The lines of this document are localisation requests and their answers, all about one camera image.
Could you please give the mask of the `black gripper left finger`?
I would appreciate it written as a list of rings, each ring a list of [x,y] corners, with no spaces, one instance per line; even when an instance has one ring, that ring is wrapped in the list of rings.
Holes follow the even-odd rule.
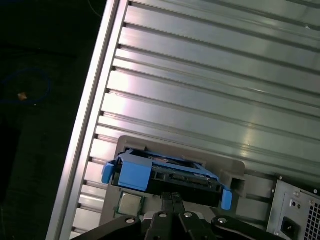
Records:
[[[173,197],[161,196],[161,211],[151,220],[125,215],[81,235],[82,240],[172,240]]]

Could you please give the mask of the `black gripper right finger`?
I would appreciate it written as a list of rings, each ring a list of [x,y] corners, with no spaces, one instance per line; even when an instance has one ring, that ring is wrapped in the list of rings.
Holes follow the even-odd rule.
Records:
[[[271,240],[273,235],[229,216],[217,216],[208,223],[185,210],[179,193],[172,194],[176,226],[175,240]]]

